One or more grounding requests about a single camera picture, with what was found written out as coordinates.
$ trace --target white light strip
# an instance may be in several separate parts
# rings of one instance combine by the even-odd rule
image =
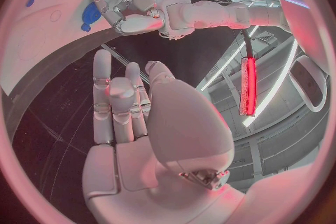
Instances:
[[[300,3],[300,2],[296,2],[294,0],[285,0],[289,3],[293,3],[293,4],[297,4],[298,6],[301,6],[301,7],[305,7],[305,8],[309,8],[309,6],[307,6],[306,4],[303,4],[303,3]]]
[[[277,91],[279,90],[281,84],[283,83],[284,79],[286,78],[286,75],[288,71],[291,68],[292,62],[295,57],[295,52],[297,49],[297,41],[294,40],[292,50],[290,52],[290,55],[287,59],[286,64],[284,65],[282,72],[278,78],[278,80],[275,82],[269,93],[266,95],[265,99],[260,103],[260,105],[256,108],[254,116],[248,117],[244,122],[243,125],[248,127],[266,108],[266,106],[269,104],[269,102],[272,100],[272,98],[276,95]]]
[[[253,28],[253,30],[251,31],[251,33],[249,34],[249,36],[251,37],[252,34],[254,34],[256,32],[256,30],[258,29],[258,25],[255,26]],[[220,73],[230,64],[230,62],[237,56],[237,54],[239,53],[239,51],[245,46],[245,41],[239,46],[239,48],[233,53],[233,55],[227,60],[227,62],[221,67],[221,69],[219,69],[216,74],[214,74],[214,76],[212,78],[210,78],[210,80],[201,88],[201,91],[204,91],[219,75]]]

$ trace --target humanoid robot arm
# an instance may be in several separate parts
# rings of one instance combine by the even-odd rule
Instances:
[[[243,3],[228,6],[211,1],[191,0],[123,0],[109,9],[105,0],[94,0],[109,24],[124,35],[141,34],[158,30],[162,37],[182,38],[195,29],[228,26],[245,29],[251,25],[278,26],[290,31],[281,7],[247,7]],[[133,7],[146,15],[122,12]]]

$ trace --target red light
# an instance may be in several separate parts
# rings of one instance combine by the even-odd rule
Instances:
[[[241,92],[239,114],[253,116],[256,107],[255,59],[241,60]]]

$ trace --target blue object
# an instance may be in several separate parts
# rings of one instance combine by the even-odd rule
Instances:
[[[89,24],[82,24],[81,29],[82,29],[84,32],[90,32],[91,27],[89,26]]]
[[[91,30],[90,24],[96,22],[101,17],[101,14],[94,2],[87,5],[82,14],[82,30],[89,32]]]
[[[26,7],[30,7],[32,4],[34,4],[35,0],[28,0],[26,3]]]

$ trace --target dark floor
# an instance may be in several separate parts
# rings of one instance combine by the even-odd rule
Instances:
[[[142,68],[148,60],[160,60],[177,78],[196,86],[233,38],[232,30],[219,27],[197,30],[178,41],[153,32],[120,37],[109,45]],[[69,65],[45,86],[24,114],[13,140],[31,181],[76,223],[95,223],[84,203],[81,177],[87,152],[94,144],[92,62],[96,51]],[[124,72],[124,66],[114,60],[112,76]]]

